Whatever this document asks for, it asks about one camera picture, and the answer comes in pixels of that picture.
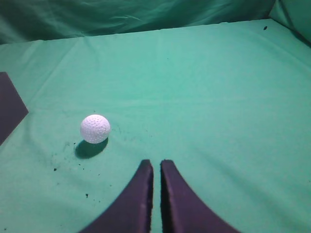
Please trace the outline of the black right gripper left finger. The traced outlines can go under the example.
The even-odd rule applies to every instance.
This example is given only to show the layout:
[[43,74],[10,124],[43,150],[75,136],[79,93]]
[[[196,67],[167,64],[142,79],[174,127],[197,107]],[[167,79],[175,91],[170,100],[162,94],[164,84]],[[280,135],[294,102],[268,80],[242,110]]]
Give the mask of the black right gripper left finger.
[[149,233],[153,208],[154,171],[142,160],[128,185],[82,233]]

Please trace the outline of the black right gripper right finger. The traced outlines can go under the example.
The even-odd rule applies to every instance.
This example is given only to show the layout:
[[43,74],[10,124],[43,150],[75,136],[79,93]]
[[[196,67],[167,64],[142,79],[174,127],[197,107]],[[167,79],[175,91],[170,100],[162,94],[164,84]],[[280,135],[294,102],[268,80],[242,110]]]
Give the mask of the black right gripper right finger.
[[172,160],[160,163],[164,233],[237,233],[190,188]]

